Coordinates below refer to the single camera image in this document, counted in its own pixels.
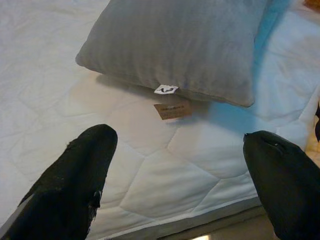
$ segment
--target label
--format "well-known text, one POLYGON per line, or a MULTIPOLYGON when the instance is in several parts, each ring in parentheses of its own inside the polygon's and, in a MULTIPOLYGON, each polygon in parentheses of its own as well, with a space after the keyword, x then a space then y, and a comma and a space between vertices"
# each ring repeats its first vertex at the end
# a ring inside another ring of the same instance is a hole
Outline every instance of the label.
POLYGON ((154 93, 160 95, 174 94, 178 88, 178 86, 160 85, 154 90, 154 93))
POLYGON ((192 115, 192 109, 188 101, 178 104, 155 104, 162 120, 177 119, 192 115))

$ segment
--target bed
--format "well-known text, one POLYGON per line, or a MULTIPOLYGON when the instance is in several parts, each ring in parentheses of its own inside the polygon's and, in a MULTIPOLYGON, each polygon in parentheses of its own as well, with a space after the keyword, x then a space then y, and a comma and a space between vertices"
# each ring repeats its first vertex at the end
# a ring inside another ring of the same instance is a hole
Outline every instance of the bed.
POLYGON ((119 140, 87 239, 156 239, 260 206, 243 135, 267 130, 306 146, 320 14, 291 1, 256 53, 253 106, 193 101, 192 116, 163 121, 154 104, 167 96, 75 63, 107 3, 0 3, 0 225, 68 142, 101 123, 119 140))

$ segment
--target gray pillow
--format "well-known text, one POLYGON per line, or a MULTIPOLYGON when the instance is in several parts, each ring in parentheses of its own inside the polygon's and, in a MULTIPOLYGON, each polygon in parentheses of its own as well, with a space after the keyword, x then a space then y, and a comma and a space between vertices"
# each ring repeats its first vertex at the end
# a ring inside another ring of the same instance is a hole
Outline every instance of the gray pillow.
POLYGON ((270 0, 111 0, 76 62, 194 100, 254 103, 254 40, 270 0))

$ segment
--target pillow tag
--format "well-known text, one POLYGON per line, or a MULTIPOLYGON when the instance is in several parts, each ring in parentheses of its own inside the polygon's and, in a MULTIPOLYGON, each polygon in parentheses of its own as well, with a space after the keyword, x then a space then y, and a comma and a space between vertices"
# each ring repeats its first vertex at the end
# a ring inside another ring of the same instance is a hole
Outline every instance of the pillow tag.
POLYGON ((154 107, 162 120, 177 119, 192 115, 192 109, 188 101, 177 104, 155 104, 154 107))
POLYGON ((174 94, 178 88, 178 86, 160 85, 154 93, 160 95, 174 94))

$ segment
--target white tag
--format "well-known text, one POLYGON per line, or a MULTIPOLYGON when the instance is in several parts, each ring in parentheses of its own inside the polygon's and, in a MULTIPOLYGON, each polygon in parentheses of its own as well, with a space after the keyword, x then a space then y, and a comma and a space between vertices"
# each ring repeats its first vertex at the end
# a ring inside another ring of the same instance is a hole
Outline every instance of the white tag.
POLYGON ((160 85, 154 93, 161 95, 174 94, 178 88, 178 86, 160 85))

